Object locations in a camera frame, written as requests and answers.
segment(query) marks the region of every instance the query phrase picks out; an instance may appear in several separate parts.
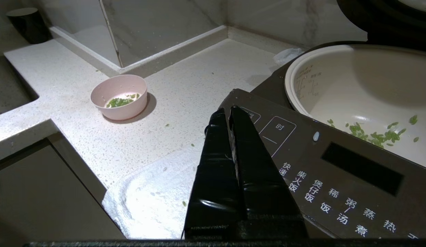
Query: cabinet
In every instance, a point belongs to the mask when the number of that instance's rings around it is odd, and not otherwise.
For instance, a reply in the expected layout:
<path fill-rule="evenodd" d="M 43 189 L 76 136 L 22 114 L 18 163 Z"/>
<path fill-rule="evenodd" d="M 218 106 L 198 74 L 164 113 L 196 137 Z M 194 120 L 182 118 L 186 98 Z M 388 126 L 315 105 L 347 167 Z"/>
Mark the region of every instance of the cabinet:
<path fill-rule="evenodd" d="M 50 142 L 0 164 L 0 246 L 124 238 Z"/>

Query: white inner pot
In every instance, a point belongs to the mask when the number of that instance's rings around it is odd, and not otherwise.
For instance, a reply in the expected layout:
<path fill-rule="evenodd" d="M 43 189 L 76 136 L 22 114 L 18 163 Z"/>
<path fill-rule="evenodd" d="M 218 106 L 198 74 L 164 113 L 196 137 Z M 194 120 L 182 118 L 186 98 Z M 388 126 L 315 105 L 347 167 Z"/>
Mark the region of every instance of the white inner pot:
<path fill-rule="evenodd" d="M 347 133 L 358 122 L 372 139 L 398 122 L 390 130 L 406 131 L 384 149 L 426 167 L 426 52 L 378 45 L 317 49 L 291 64 L 285 88 L 301 114 L 328 125 L 331 119 Z"/>

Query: black display screen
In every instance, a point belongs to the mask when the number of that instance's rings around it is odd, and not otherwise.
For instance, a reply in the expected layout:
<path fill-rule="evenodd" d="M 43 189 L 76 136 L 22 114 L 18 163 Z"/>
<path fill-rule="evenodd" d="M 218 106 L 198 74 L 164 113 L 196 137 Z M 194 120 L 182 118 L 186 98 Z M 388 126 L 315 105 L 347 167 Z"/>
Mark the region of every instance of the black display screen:
<path fill-rule="evenodd" d="M 333 142 L 321 158 L 393 196 L 396 196 L 404 178 L 400 173 Z"/>

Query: speckled countertop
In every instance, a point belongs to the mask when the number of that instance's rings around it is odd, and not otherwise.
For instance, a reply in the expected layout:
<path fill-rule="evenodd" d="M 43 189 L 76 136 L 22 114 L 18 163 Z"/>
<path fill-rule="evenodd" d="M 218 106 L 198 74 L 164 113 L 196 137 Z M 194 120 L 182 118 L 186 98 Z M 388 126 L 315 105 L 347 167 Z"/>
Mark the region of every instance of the speckled countertop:
<path fill-rule="evenodd" d="M 108 77 L 57 41 L 5 55 L 39 98 L 0 115 L 0 159 L 60 131 L 106 188 L 203 136 L 232 89 L 250 91 L 277 68 L 273 53 L 226 39 L 147 77 L 146 110 L 111 122 L 89 101 Z"/>

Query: black cup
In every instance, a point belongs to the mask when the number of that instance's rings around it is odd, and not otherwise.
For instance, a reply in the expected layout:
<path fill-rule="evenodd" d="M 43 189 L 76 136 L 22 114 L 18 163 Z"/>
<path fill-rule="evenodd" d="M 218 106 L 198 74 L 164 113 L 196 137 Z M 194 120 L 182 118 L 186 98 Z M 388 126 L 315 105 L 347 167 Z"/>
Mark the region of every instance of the black cup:
<path fill-rule="evenodd" d="M 30 44 L 40 44 L 51 38 L 51 33 L 37 8 L 15 9 L 6 15 L 16 30 Z"/>

